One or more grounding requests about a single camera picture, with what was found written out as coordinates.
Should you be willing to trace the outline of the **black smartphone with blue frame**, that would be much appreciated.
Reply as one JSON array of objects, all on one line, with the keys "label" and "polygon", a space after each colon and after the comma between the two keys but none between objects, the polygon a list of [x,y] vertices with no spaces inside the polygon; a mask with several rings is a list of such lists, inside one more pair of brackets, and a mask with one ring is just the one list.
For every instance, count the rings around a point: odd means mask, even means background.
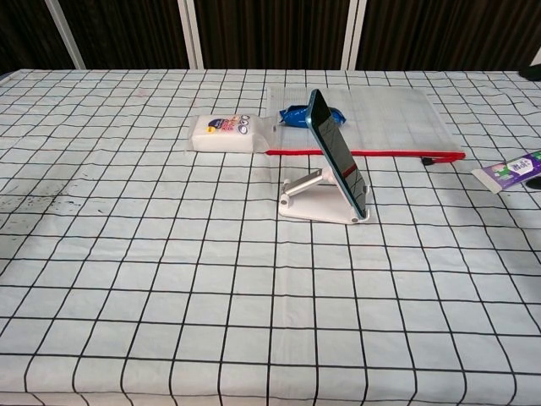
[{"label": "black smartphone with blue frame", "polygon": [[352,208],[354,222],[368,218],[368,187],[320,90],[311,91],[306,123],[329,163],[338,188]]}]

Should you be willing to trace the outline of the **white folding phone stand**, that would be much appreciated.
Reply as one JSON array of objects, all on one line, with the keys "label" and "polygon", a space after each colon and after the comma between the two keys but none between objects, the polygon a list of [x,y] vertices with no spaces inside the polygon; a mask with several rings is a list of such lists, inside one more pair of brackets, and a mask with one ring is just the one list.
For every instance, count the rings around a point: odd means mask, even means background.
[{"label": "white folding phone stand", "polygon": [[330,167],[293,181],[285,179],[278,212],[283,217],[338,224],[353,225],[369,220],[369,209],[363,217],[357,214]]}]

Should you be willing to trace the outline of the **purple white toothpaste tube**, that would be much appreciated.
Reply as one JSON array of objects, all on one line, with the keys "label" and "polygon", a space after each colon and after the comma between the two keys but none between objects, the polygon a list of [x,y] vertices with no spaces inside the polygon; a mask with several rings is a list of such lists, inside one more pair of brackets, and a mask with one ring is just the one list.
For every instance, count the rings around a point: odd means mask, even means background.
[{"label": "purple white toothpaste tube", "polygon": [[472,175],[491,193],[499,194],[515,184],[541,176],[541,150],[507,162],[473,169]]}]

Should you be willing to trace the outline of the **clear zip pouch red zipper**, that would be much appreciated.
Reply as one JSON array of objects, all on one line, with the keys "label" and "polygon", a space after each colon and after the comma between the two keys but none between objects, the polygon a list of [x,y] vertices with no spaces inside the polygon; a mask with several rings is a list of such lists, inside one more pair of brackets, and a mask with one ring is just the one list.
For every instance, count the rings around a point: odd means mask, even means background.
[{"label": "clear zip pouch red zipper", "polygon": [[[322,153],[308,129],[286,124],[280,111],[306,106],[312,89],[270,87],[266,92],[266,113],[277,120],[268,153],[285,156],[317,156]],[[406,87],[358,86],[322,88],[329,107],[339,110],[345,122],[339,125],[353,156],[420,157],[434,163],[465,158],[428,97]]]}]

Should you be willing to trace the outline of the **blue snack packet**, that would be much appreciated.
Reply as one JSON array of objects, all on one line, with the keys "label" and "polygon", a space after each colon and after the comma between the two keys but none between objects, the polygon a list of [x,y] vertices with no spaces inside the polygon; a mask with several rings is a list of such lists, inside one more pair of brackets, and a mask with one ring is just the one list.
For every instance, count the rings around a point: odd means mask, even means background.
[{"label": "blue snack packet", "polygon": [[[279,112],[281,123],[294,128],[308,128],[306,114],[308,107],[306,105],[291,105],[287,109]],[[342,112],[334,107],[330,107],[331,116],[338,125],[344,124],[347,120]]]}]

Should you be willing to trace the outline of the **white tissue pack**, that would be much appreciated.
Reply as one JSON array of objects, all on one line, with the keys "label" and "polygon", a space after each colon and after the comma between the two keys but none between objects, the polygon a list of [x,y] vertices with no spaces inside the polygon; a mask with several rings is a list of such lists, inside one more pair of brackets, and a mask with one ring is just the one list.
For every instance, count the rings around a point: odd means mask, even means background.
[{"label": "white tissue pack", "polygon": [[273,118],[253,114],[199,115],[189,127],[188,149],[198,152],[255,153],[270,148]]}]

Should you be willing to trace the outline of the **white black checkered tablecloth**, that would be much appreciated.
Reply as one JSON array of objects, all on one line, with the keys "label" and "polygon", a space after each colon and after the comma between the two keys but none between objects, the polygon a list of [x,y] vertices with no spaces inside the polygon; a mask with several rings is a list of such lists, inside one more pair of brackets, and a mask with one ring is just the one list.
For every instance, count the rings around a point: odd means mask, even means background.
[{"label": "white black checkered tablecloth", "polygon": [[[277,85],[424,91],[466,152],[362,157],[361,225],[277,211],[319,156],[187,151]],[[20,70],[0,79],[0,405],[541,406],[541,149],[508,72]]]}]

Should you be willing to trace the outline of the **white partition frame post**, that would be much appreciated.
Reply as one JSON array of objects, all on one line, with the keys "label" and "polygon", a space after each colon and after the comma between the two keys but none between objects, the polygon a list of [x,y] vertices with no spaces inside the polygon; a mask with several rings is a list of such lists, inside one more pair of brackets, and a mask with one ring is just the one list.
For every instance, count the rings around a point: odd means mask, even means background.
[{"label": "white partition frame post", "polygon": [[194,0],[177,0],[178,12],[183,28],[183,38],[186,47],[190,69],[204,69],[204,59],[199,38],[199,27]]},{"label": "white partition frame post", "polygon": [[353,71],[356,69],[367,2],[368,0],[349,0],[341,70]]},{"label": "white partition frame post", "polygon": [[63,9],[58,0],[44,0],[45,4],[52,16],[53,22],[57,27],[58,33],[63,41],[64,46],[67,49],[74,67],[78,70],[86,69],[84,59],[79,51],[76,40],[69,27],[68,21],[63,13]]}]

